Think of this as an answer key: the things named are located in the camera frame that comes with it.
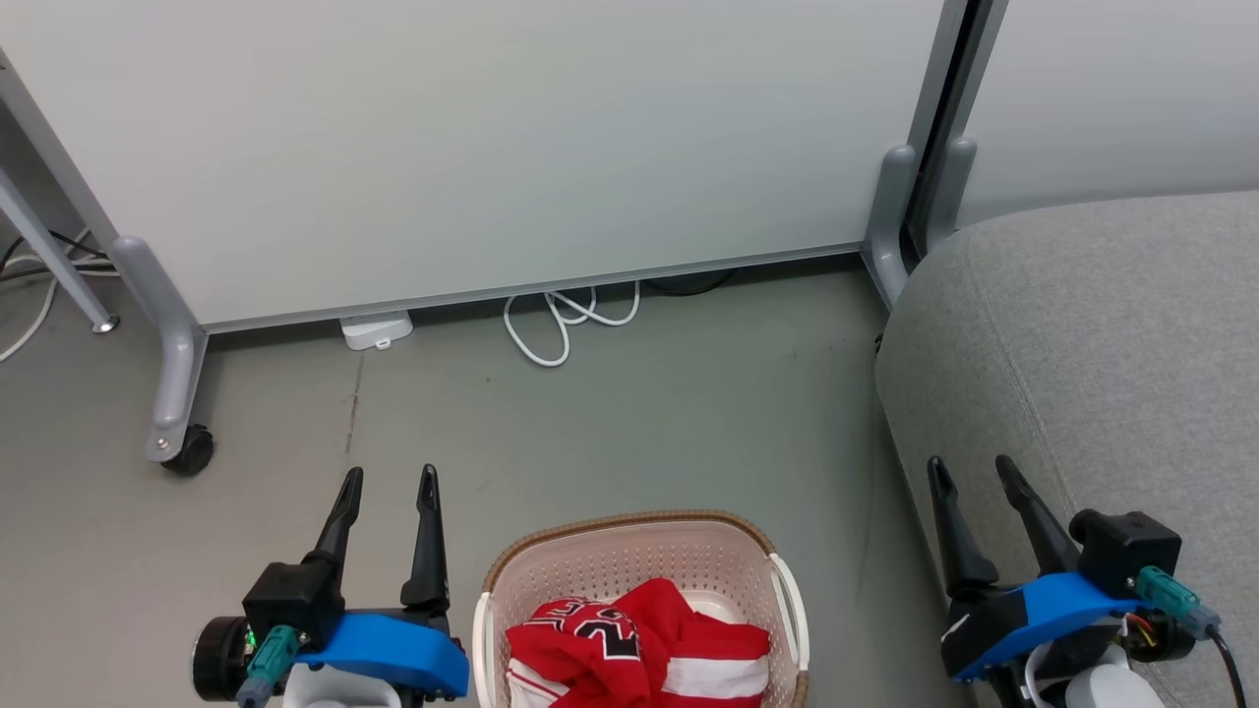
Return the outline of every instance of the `black cable on floor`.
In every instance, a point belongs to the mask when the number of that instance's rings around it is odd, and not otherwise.
[[[0,272],[4,272],[4,267],[9,265],[9,258],[13,258],[13,254],[18,251],[19,246],[21,246],[20,236],[9,244],[9,249],[4,252],[4,256],[0,256]]]
[[[88,271],[88,272],[102,272],[102,271],[113,272],[113,266],[108,263],[97,263],[94,266],[76,266],[76,270]],[[40,266],[38,268],[30,268],[28,271],[20,271],[16,273],[0,275],[0,282],[9,282],[11,280],[24,278],[26,276],[38,276],[40,273],[47,273],[47,272],[49,272],[49,270]]]
[[[645,280],[642,281],[642,283],[661,295],[667,295],[669,297],[691,297],[694,295],[704,295],[705,292],[713,292],[714,290],[730,282],[730,278],[733,278],[734,273],[737,272],[739,272],[739,268],[730,268],[729,271],[718,276],[718,278],[711,283],[696,290],[675,290],[672,287],[660,285],[660,281],[657,280]]]
[[[101,252],[99,252],[99,251],[97,251],[96,248],[88,248],[87,246],[83,246],[82,243],[78,243],[77,241],[74,241],[73,238],[71,238],[71,237],[68,237],[68,236],[62,236],[62,234],[57,233],[57,232],[55,232],[55,231],[53,231],[53,229],[48,229],[48,233],[49,233],[49,234],[50,234],[50,236],[52,236],[53,238],[55,238],[57,241],[60,241],[62,243],[68,243],[68,244],[73,246],[74,248],[77,248],[77,249],[82,251],[82,252],[84,252],[84,253],[91,253],[91,254],[96,256],[97,258],[103,258],[103,260],[106,260],[106,261],[108,261],[108,260],[110,260],[110,257],[108,257],[108,256],[106,256],[104,253],[101,253]]]

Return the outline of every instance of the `gray floor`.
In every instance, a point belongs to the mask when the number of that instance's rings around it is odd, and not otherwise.
[[[397,602],[426,461],[442,474],[456,634],[468,636],[485,572],[524,534],[719,508],[759,524],[799,581],[812,705],[959,699],[872,391],[881,314],[851,263],[648,299],[627,328],[574,330],[556,370],[526,362],[494,316],[421,315],[387,351],[350,351],[327,328],[224,338],[198,412],[219,448],[194,479],[144,459],[157,341],[120,283],[93,286],[118,331],[92,335],[59,296],[0,364],[6,704],[198,705],[193,637],[239,612],[267,562],[307,551],[351,465],[366,488],[344,592]],[[0,286],[0,341],[42,292]],[[548,316],[519,319],[539,349],[554,345]]]

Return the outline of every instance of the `white power strip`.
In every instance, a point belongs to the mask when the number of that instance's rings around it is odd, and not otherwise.
[[[341,317],[341,334],[345,335],[345,344],[355,351],[373,346],[389,349],[395,339],[407,336],[413,329],[410,315],[405,310]]]

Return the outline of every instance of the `black cable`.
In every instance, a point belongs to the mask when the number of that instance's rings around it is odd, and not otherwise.
[[[1238,702],[1238,708],[1246,708],[1246,689],[1241,685],[1241,673],[1238,671],[1238,661],[1233,658],[1233,650],[1220,636],[1220,630],[1215,625],[1206,627],[1206,636],[1211,637],[1215,648],[1220,650],[1224,659],[1224,668],[1229,670],[1229,683],[1233,684],[1233,698]]]
[[[99,271],[112,272],[113,271],[113,266],[111,266],[108,263],[96,263],[96,265],[92,265],[92,266],[76,266],[74,270],[77,270],[77,271],[94,271],[94,272],[99,272]],[[47,273],[47,272],[49,272],[48,268],[40,266],[38,268],[30,268],[28,271],[20,271],[20,272],[16,272],[16,273],[0,275],[0,282],[9,282],[11,280],[24,278],[26,276],[38,276],[40,273]]]
[[[716,288],[721,287],[723,285],[725,285],[726,282],[729,282],[730,278],[733,278],[734,273],[737,273],[737,272],[739,272],[739,268],[730,268],[729,271],[721,273],[721,276],[718,277],[711,283],[709,283],[709,285],[706,285],[704,287],[700,287],[697,290],[674,290],[671,287],[666,287],[663,285],[660,285],[658,281],[653,281],[653,280],[645,280],[645,281],[642,281],[642,283],[646,285],[647,287],[655,290],[656,292],[658,292],[661,295],[667,295],[669,297],[691,297],[692,295],[704,295],[705,292],[713,292],[714,290],[716,290]]]
[[[60,241],[62,243],[69,243],[71,246],[73,246],[74,248],[78,248],[79,251],[82,251],[84,253],[91,253],[91,254],[96,256],[97,258],[104,258],[106,261],[110,260],[110,257],[106,256],[104,253],[101,253],[96,248],[88,248],[87,246],[83,246],[82,243],[78,243],[77,241],[74,241],[73,238],[71,238],[68,236],[62,236],[62,234],[57,233],[53,229],[48,229],[48,233],[53,238],[55,238],[57,241]]]
[[[18,251],[19,246],[21,246],[20,236],[9,244],[9,249],[4,252],[4,256],[0,256],[0,272],[3,272],[4,267],[9,265],[9,258],[13,258],[13,254]]]

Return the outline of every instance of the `clothing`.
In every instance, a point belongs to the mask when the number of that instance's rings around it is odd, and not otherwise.
[[[512,708],[757,708],[769,634],[690,608],[667,578],[548,602],[507,630]]]

